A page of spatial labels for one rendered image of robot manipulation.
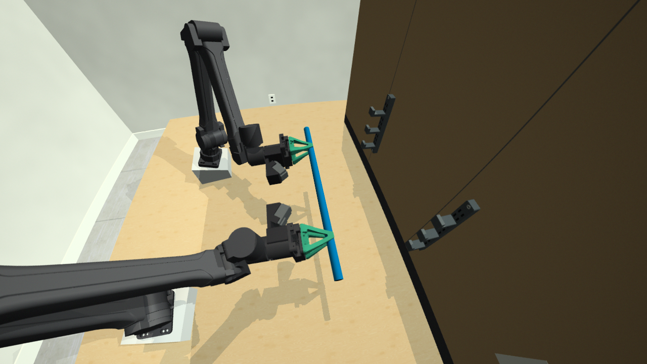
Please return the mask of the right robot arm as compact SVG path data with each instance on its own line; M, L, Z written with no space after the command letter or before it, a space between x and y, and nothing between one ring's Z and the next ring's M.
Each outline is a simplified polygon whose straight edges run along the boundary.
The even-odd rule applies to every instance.
M291 212L266 205L268 244L288 240ZM251 274L248 264L269 261L265 237L243 226L215 249L185 256L0 265L0 348L100 329L165 336L173 330L173 289L235 283Z

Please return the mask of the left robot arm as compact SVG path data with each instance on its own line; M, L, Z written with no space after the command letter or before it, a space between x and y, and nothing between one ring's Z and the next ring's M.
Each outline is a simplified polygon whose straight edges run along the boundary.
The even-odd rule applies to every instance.
M199 110L199 126L196 127L196 141L201 148L198 166L219 168L222 147L229 143L236 164L265 164L269 185L281 184L288 178L288 172L284 168L280 145L266 147L264 151L260 147L263 139L259 124L245 126L241 117L224 59L223 51L229 49L225 28L215 22L191 20L184 24L180 36L190 58ZM226 132L215 115L212 88Z

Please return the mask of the blue bar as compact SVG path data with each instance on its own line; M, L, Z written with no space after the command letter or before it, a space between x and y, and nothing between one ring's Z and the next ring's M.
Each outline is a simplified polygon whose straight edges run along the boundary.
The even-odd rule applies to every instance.
M304 133L305 133L306 142L312 143L309 127L307 126L304 127ZM319 169L317 167L314 147L309 148L308 152L309 152L309 159L310 159L310 167L312 169L314 184L316 187L317 202L319 204L323 229L327 231L333 231L332 225L330 222L330 215L328 213L328 208L325 200L324 190L322 188ZM327 248L330 255L330 262L331 262L334 281L341 281L343 279L343 275L342 275L341 265L338 259L337 246L334 238L327 242Z

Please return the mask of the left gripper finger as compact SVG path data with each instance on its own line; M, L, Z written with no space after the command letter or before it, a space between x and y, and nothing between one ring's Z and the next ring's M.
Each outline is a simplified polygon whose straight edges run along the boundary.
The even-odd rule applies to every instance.
M306 145L306 146L305 147L294 148L294 144L302 144L302 145ZM292 138L291 136L289 136L289 147L290 147L291 155L294 155L294 154L298 154L298 153L300 153L302 151L305 151L305 150L307 150L309 148L312 148L313 143L304 142L304 141L301 141L300 139Z
M301 155L299 155L298 157L296 157L296 154L291 155L291 156L292 156L292 158L293 158L293 164L298 163L298 162L299 162L301 159L303 159L306 155L309 155L308 149L307 149L307 150L305 150L305 151L307 151L305 154L301 154Z

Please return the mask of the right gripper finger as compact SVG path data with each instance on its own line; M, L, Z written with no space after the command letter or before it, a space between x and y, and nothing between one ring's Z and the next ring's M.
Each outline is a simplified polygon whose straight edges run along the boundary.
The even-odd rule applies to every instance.
M312 232L308 231L307 234L308 234L308 238L325 238L325 235L318 234L318 233L312 233ZM317 252L319 252L320 250L322 250L326 246L327 246L327 243L325 243L322 246L318 247L316 250L313 250L309 254L306 254L305 255L306 259L311 258L312 256L314 256L314 254L316 254Z
M309 254L313 250L317 249L318 247L322 246L326 242L332 240L334 238L334 233L333 231L327 231L327 230L321 230L319 228L316 228L314 226L309 226L305 225L303 223L300 224L300 230L301 230L301 242L302 242L302 247L303 247L303 253L304 254ZM327 235L327 237L322 238L321 241L317 241L316 243L309 244L309 238L307 232L313 232L313 233L318 233L318 234L323 234Z

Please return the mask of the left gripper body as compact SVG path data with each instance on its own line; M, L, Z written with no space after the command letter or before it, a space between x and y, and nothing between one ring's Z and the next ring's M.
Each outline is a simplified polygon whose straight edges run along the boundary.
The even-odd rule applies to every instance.
M289 139L288 136L284 136L283 133L279 134L280 144L268 145L263 148L265 151L266 147L275 147L280 145L282 157L284 159L285 169L290 169L290 166L293 166L293 160L290 153Z

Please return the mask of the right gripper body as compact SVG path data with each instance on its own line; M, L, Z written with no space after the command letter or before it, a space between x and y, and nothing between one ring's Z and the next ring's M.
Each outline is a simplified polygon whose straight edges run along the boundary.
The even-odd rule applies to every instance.
M301 242L300 224L293 224L293 222L287 223L287 231L287 241L268 244L265 237L265 247L268 259L272 261L293 257L295 262L306 260ZM295 242L295 244L293 242Z

